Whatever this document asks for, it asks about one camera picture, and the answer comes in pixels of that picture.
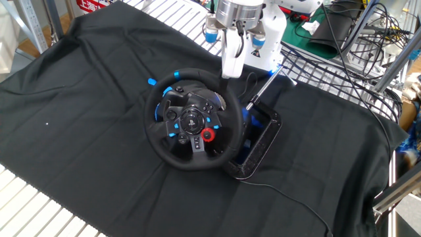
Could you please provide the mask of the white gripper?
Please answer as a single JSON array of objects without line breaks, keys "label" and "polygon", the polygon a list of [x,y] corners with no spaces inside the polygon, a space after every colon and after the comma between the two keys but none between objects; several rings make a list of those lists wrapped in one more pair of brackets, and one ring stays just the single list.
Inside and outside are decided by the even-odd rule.
[{"label": "white gripper", "polygon": [[244,36],[237,28],[228,28],[222,34],[222,77],[220,92],[225,94],[231,78],[239,78],[243,71],[245,56],[243,55]]}]

